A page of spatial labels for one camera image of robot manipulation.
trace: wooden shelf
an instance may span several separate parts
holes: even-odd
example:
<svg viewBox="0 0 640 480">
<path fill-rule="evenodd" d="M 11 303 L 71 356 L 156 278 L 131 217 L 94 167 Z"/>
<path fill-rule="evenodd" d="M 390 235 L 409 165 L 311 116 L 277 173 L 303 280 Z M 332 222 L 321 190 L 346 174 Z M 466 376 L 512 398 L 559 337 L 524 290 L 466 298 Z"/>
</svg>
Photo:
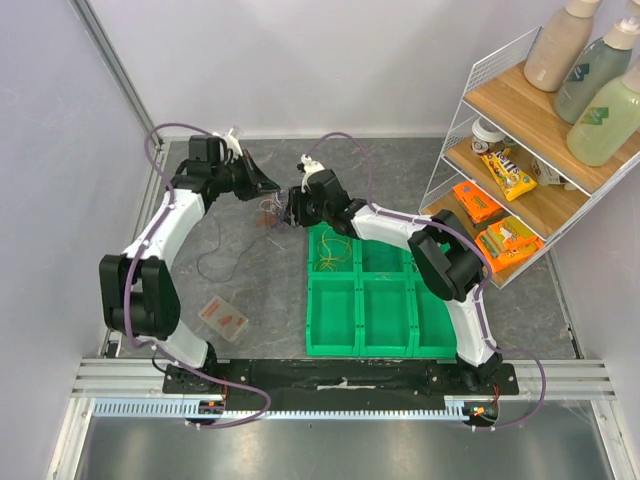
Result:
<svg viewBox="0 0 640 480">
<path fill-rule="evenodd" d="M 536 186 L 533 190 L 508 202 L 480 157 L 471 150 L 471 138 L 463 140 L 446 152 L 453 162 L 478 185 L 533 229 L 539 237 L 547 239 L 562 227 L 588 200 L 579 190 L 565 190 L 561 185 Z M 532 155 L 524 148 L 509 156 L 521 170 L 531 174 Z"/>
<path fill-rule="evenodd" d="M 602 167 L 589 167 L 569 151 L 571 125 L 553 110 L 553 93 L 533 87 L 524 77 L 523 63 L 465 95 L 465 102 L 527 148 L 538 153 L 585 191 L 594 193 L 640 151 L 635 132 Z"/>
<path fill-rule="evenodd" d="M 458 219 L 462 223 L 462 226 L 469 232 L 469 234 L 471 234 L 474 240 L 480 233 L 480 230 L 477 230 L 471 224 L 469 217 L 467 217 L 467 214 L 465 213 L 464 209 L 462 208 L 460 203 L 458 203 L 458 200 L 456 200 L 456 197 L 453 194 L 453 190 L 447 193 L 444 197 L 433 202 L 431 205 L 423 208 L 422 213 L 425 215 L 435 215 L 440 210 L 449 210 L 450 212 L 454 213 L 455 216 L 458 217 Z M 507 282 L 509 277 L 511 277 L 511 275 L 516 273 L 516 271 L 525 262 L 526 260 L 520 263 L 517 263 L 515 265 L 511 265 L 510 267 L 505 268 L 504 270 L 501 270 L 497 273 L 494 273 L 492 277 L 493 283 L 495 283 L 498 287 L 502 287 Z"/>
</svg>

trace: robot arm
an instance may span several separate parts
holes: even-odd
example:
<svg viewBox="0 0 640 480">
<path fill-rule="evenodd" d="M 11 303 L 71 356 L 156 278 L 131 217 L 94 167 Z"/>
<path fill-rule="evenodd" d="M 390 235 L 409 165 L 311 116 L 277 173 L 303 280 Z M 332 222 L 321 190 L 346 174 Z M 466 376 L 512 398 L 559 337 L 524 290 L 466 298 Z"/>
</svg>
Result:
<svg viewBox="0 0 640 480">
<path fill-rule="evenodd" d="M 142 234 L 121 255 L 106 255 L 100 262 L 104 318 L 109 328 L 125 333 L 125 279 L 131 260 L 168 206 L 168 216 L 136 268 L 134 282 L 141 288 L 131 294 L 133 334 L 141 341 L 153 340 L 193 368 L 208 369 L 216 363 L 215 351 L 180 320 L 180 301 L 169 271 L 187 234 L 221 193 L 233 192 L 246 201 L 279 191 L 280 187 L 262 173 L 249 152 L 241 150 L 230 134 L 222 138 L 192 136 L 189 159 L 180 164 L 171 183 L 173 204 L 166 192 L 162 207 Z"/>
<path fill-rule="evenodd" d="M 377 240 L 412 253 L 426 286 L 444 300 L 457 340 L 457 362 L 471 383 L 485 383 L 495 373 L 502 357 L 491 350 L 489 333 L 482 334 L 474 294 L 484 278 L 482 262 L 454 236 L 434 226 L 404 219 L 387 210 L 377 214 L 365 200 L 351 199 L 335 173 L 303 156 L 298 168 L 304 172 L 301 187 L 289 191 L 286 220 L 292 225 L 312 226 L 326 221 L 336 232 L 362 240 Z M 446 225 L 473 239 L 456 216 L 443 210 L 435 216 L 418 216 Z M 449 249 L 443 252 L 441 245 Z M 484 304 L 480 297 L 484 315 Z"/>
<path fill-rule="evenodd" d="M 436 227 L 382 216 L 365 200 L 351 199 L 334 172 L 320 163 L 303 157 L 298 168 L 304 178 L 300 187 L 289 190 L 285 220 L 292 226 L 305 227 L 326 221 L 342 235 L 377 240 L 410 251 L 426 286 L 447 305 L 457 338 L 457 361 L 468 375 L 467 383 L 489 380 L 502 358 L 487 347 L 486 340 L 493 342 L 493 338 L 482 335 L 473 302 L 473 293 L 483 279 L 480 260 L 456 238 Z M 215 350 L 180 320 L 180 301 L 169 271 L 187 234 L 221 193 L 233 192 L 239 200 L 246 201 L 280 188 L 230 135 L 226 141 L 192 136 L 189 159 L 178 168 L 172 185 L 173 204 L 169 205 L 169 192 L 163 201 L 170 213 L 154 233 L 135 271 L 134 283 L 139 288 L 131 294 L 132 330 L 140 340 L 151 339 L 174 358 L 212 374 L 217 362 Z M 159 215 L 160 212 L 121 255 L 106 255 L 100 262 L 104 318 L 111 329 L 126 332 L 125 279 L 133 257 Z M 468 237 L 451 212 L 444 210 L 422 218 Z M 443 244 L 449 245 L 446 253 L 440 248 Z"/>
</svg>

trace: green bottle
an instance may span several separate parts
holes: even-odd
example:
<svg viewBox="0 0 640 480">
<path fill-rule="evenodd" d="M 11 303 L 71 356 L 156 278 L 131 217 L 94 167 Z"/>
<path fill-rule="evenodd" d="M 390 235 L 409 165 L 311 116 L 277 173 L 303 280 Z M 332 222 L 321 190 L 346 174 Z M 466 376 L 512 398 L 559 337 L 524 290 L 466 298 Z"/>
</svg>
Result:
<svg viewBox="0 0 640 480">
<path fill-rule="evenodd" d="M 626 71 L 639 35 L 640 24 L 635 18 L 618 20 L 580 54 L 556 94 L 554 108 L 560 118 L 576 123 L 598 90 Z"/>
<path fill-rule="evenodd" d="M 591 100 L 567 135 L 571 153 L 585 165 L 604 165 L 640 127 L 640 59 Z"/>
</svg>

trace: yellow candy package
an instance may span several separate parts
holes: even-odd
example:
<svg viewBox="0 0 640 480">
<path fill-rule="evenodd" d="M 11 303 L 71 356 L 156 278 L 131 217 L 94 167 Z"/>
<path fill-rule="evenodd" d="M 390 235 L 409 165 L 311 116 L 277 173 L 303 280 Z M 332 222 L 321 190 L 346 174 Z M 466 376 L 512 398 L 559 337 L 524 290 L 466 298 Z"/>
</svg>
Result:
<svg viewBox="0 0 640 480">
<path fill-rule="evenodd" d="M 513 162 L 503 155 L 503 152 L 481 155 L 482 161 L 491 172 L 491 176 L 500 186 L 500 190 L 507 201 L 515 200 L 523 193 L 527 193 L 537 185 L 530 175 L 520 170 Z"/>
</svg>

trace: small jar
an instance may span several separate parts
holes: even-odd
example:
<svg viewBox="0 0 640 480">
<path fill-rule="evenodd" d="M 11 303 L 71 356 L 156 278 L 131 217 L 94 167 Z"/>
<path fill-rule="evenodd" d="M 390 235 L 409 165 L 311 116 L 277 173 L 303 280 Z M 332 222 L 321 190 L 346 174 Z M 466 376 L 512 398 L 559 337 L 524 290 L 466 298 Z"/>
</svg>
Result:
<svg viewBox="0 0 640 480">
<path fill-rule="evenodd" d="M 502 141 L 506 135 L 484 118 L 478 118 L 473 122 L 471 131 L 471 149 L 478 155 L 494 153 L 504 148 Z"/>
<path fill-rule="evenodd" d="M 504 140 L 502 141 L 502 143 L 505 146 L 505 148 L 508 148 L 511 150 L 511 155 L 513 155 L 514 153 L 520 150 L 520 144 L 516 142 L 513 138 L 509 137 L 508 135 L 504 137 Z"/>
</svg>

